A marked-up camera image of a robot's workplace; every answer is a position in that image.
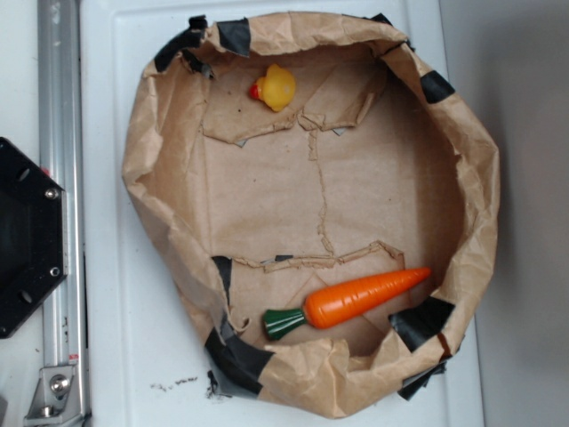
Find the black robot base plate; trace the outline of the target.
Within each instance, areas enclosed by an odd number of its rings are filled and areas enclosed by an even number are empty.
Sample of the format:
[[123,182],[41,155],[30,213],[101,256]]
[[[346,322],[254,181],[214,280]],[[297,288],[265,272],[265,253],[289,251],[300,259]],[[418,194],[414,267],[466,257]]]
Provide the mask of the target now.
[[65,190],[1,139],[1,337],[8,339],[67,276]]

